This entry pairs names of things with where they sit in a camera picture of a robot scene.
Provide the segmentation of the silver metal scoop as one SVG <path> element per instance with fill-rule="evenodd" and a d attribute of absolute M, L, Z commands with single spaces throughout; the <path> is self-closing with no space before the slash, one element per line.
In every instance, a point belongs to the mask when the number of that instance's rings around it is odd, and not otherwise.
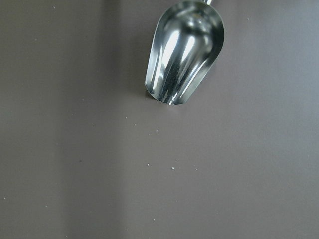
<path fill-rule="evenodd" d="M 224 44 L 223 20 L 209 0 L 184 0 L 160 17 L 145 87 L 156 100 L 184 104 L 205 78 Z"/>

